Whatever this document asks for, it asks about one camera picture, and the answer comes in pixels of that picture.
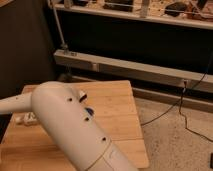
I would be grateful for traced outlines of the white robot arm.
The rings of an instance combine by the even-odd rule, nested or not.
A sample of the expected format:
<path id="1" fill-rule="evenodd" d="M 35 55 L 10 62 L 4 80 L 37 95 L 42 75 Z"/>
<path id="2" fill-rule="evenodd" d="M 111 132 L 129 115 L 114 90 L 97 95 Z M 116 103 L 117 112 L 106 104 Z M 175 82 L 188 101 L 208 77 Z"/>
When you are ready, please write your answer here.
<path id="1" fill-rule="evenodd" d="M 45 82 L 0 100 L 0 115 L 33 112 L 78 171 L 138 171 L 80 103 L 74 86 Z"/>

